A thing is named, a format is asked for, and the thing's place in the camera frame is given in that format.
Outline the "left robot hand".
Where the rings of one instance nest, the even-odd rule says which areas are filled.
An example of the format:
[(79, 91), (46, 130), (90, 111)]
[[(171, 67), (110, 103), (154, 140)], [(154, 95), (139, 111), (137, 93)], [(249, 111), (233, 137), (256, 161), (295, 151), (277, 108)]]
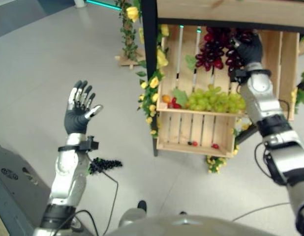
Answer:
[(95, 93), (86, 80), (77, 81), (70, 91), (64, 116), (64, 127), (68, 135), (86, 134), (89, 121), (103, 110), (101, 104), (91, 107)]

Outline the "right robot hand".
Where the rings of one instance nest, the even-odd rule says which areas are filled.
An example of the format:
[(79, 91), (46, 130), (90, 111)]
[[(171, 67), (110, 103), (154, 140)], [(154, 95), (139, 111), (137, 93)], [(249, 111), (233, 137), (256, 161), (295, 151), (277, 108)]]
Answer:
[(236, 49), (243, 60), (244, 66), (251, 64), (261, 64), (263, 57), (263, 46), (258, 32), (253, 32), (250, 43), (244, 43), (235, 37), (230, 39), (230, 43)]

